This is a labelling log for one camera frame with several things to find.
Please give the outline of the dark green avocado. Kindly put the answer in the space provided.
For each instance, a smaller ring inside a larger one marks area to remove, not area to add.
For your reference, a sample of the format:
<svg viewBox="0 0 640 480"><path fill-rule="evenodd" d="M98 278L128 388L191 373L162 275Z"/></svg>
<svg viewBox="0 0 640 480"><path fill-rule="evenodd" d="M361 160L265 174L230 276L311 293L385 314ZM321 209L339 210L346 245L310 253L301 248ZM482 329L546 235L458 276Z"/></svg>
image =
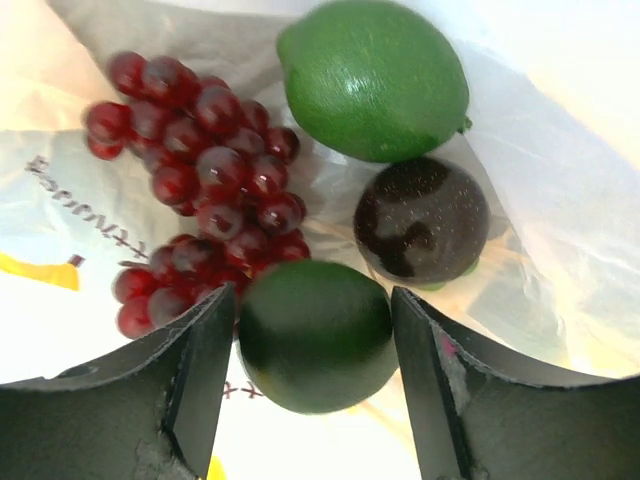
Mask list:
<svg viewBox="0 0 640 480"><path fill-rule="evenodd" d="M238 340L254 385L300 414L350 408L398 368L385 288L340 263L306 259L260 275L242 298Z"/></svg>

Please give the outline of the green lime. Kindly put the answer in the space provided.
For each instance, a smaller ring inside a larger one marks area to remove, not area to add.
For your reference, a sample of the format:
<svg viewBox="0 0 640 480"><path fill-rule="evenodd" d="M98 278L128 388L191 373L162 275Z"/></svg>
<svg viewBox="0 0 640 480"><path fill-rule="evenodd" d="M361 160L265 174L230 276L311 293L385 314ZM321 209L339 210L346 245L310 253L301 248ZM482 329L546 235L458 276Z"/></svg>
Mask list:
<svg viewBox="0 0 640 480"><path fill-rule="evenodd" d="M324 3L287 26L276 51L297 124L348 157L401 162L471 126L457 53L398 3Z"/></svg>

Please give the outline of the dark mangosteen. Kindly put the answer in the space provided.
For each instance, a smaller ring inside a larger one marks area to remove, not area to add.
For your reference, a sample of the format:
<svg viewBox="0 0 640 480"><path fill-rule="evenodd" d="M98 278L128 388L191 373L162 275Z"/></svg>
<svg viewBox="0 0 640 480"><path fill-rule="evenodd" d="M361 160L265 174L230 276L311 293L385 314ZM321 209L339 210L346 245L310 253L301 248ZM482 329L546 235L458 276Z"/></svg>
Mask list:
<svg viewBox="0 0 640 480"><path fill-rule="evenodd" d="M464 168L419 157L392 164L366 185L353 215L365 261L383 277L413 286L448 283L479 260L491 211Z"/></svg>

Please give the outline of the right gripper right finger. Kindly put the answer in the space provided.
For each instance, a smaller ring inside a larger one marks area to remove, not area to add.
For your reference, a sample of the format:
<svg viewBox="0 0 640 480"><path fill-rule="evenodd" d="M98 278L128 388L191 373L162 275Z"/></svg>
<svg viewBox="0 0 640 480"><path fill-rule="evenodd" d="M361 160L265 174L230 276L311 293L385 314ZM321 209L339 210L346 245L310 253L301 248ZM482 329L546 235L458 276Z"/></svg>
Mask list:
<svg viewBox="0 0 640 480"><path fill-rule="evenodd" d="M639 380L521 354L404 288L395 344L425 479L635 479Z"/></svg>

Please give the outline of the beige plastic bag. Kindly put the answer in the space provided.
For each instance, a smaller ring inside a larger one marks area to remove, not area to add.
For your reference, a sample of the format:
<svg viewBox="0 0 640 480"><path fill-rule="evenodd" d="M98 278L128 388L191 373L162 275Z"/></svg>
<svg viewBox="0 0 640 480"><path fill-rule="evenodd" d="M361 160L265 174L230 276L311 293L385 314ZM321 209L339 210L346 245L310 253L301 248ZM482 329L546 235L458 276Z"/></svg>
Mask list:
<svg viewBox="0 0 640 480"><path fill-rule="evenodd" d="M94 159L81 116L115 99L117 50L178 56L227 77L289 120L275 53L308 1L5 1L1 5L1 250L70 290L1 277L1 388L53 379L133 341L117 330L111 282L187 227L155 201L139 160ZM615 99L634 62L634 2L418 1L450 39L471 90L467 134L440 155L467 168L492 209L477 269L434 292L409 290L453 321L528 357L639 380L639 111L614 106L608 143L536 76L605 37L595 61ZM363 404L303 416L262 397L232 341L209 465L230 479L425 479L399 370Z"/></svg>

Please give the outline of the red grapes bunch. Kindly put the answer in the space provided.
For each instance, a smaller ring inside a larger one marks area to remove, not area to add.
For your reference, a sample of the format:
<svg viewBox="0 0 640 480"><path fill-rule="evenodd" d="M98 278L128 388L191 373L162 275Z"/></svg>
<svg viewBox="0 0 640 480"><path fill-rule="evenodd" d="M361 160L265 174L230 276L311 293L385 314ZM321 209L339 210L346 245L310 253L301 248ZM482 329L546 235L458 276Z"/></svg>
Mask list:
<svg viewBox="0 0 640 480"><path fill-rule="evenodd" d="M198 226L116 276L125 337L166 325L224 285L242 295L267 269L309 256L306 205L288 188L301 147L293 130L273 125L261 103L239 98L222 78L169 56L120 51L107 76L124 101L88 108L89 151L104 161L134 154L154 198Z"/></svg>

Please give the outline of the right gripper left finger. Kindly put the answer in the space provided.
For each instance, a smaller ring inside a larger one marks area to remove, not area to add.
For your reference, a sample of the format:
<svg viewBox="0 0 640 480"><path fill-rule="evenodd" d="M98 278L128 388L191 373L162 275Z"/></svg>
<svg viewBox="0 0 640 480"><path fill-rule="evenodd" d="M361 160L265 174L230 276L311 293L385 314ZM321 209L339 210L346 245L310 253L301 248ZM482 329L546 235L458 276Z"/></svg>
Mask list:
<svg viewBox="0 0 640 480"><path fill-rule="evenodd" d="M206 478L234 321L220 287L107 355L3 385L2 478Z"/></svg>

